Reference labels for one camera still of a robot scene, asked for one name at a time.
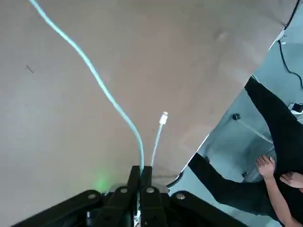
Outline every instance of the person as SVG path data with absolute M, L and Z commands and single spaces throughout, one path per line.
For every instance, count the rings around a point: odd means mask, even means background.
M 224 179 L 198 153 L 188 166 L 222 204 L 267 215 L 286 227 L 303 227 L 303 125 L 276 95 L 250 78 L 245 89 L 269 127 L 276 150 L 261 156 L 256 165 L 263 180 L 238 183 Z

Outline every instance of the screw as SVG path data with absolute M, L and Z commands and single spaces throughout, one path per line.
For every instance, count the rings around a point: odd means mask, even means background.
M 96 197 L 96 194 L 89 194 L 88 198 L 91 200 L 91 199 L 94 199 Z
M 176 195 L 176 198 L 177 198 L 178 200 L 184 200 L 184 199 L 185 199 L 185 195 L 183 195 L 182 193 L 178 193 L 178 194 Z
M 127 193 L 127 188 L 122 188 L 122 189 L 120 190 L 120 192 L 121 192 L 121 193 Z
M 234 114 L 232 115 L 232 119 L 233 119 L 234 121 L 237 121 L 237 120 L 240 120 L 240 119 L 241 119 L 241 116 L 240 116 L 240 114 L 238 114 L 238 113 L 234 113 Z
M 154 190 L 153 188 L 147 188 L 147 189 L 146 189 L 146 192 L 147 192 L 147 193 L 153 193 L 154 191 L 155 191 L 155 190 Z
M 247 176 L 247 173 L 244 172 L 244 173 L 242 174 L 242 177 L 245 178 L 246 176 Z

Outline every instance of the table surface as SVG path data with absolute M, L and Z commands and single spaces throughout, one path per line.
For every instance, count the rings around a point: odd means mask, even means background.
M 258 67 L 295 0 L 40 0 L 90 57 L 168 183 Z M 0 220 L 11 225 L 139 164 L 136 139 L 79 55 L 26 0 L 0 7 Z

